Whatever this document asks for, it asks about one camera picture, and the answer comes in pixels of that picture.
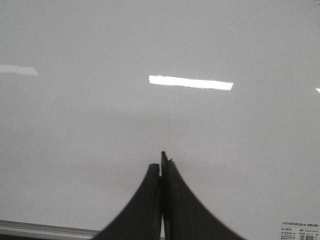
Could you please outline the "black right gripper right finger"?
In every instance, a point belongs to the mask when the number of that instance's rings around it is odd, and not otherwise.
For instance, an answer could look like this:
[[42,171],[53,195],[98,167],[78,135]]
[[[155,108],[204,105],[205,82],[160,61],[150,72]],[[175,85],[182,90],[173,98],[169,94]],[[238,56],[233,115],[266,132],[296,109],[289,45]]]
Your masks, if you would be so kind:
[[173,160],[161,152],[162,215],[167,240],[242,240],[217,219],[185,183]]

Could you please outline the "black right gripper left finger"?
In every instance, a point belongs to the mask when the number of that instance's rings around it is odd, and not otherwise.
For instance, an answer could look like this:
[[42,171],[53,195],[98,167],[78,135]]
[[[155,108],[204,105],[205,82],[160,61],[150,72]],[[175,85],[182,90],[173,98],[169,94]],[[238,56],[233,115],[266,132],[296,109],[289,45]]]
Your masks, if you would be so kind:
[[146,174],[127,205],[95,240],[158,240],[161,235],[161,177],[157,163]]

